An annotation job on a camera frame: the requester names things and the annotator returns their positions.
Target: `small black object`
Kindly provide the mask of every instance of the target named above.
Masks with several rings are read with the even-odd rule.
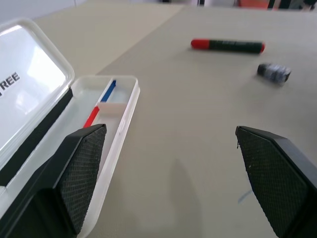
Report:
[[[258,67],[258,75],[278,84],[285,83],[290,74],[290,68],[278,64],[262,63]]]
[[[80,129],[38,168],[0,220],[1,238],[73,238],[95,189],[106,125]]]
[[[287,138],[236,128],[252,190],[279,238],[317,237],[317,168]]]
[[[72,97],[73,93],[71,89],[69,89],[56,104],[56,106],[26,138],[26,140],[17,149],[6,165],[0,170],[0,186],[7,186],[11,179],[16,175],[23,163],[45,136],[46,132],[51,128],[60,114],[64,111]]]

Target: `marker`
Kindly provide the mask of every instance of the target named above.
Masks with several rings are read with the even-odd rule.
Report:
[[[252,54],[260,54],[265,49],[265,44],[262,42],[246,41],[194,39],[191,45],[193,49],[198,50],[232,51]]]

